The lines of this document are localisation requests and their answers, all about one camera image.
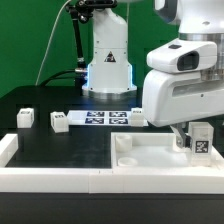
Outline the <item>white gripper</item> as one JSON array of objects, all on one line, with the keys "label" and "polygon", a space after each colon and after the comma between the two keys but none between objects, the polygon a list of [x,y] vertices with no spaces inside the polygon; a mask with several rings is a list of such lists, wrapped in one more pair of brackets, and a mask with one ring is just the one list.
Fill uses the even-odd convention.
[{"label": "white gripper", "polygon": [[223,115],[224,81],[202,81],[199,72],[173,75],[152,70],[144,80],[142,109],[152,125],[171,125],[179,148],[189,148],[190,137],[181,123]]}]

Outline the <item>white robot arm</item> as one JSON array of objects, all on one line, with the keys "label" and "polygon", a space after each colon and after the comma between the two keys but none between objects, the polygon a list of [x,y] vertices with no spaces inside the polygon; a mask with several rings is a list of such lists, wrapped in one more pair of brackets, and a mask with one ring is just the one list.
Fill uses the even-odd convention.
[{"label": "white robot arm", "polygon": [[[154,9],[178,37],[149,52],[143,84],[145,119],[171,126],[184,144],[180,124],[224,114],[224,0],[154,0]],[[136,87],[127,60],[127,24],[108,2],[93,13],[94,53],[86,94],[116,97]]]}]

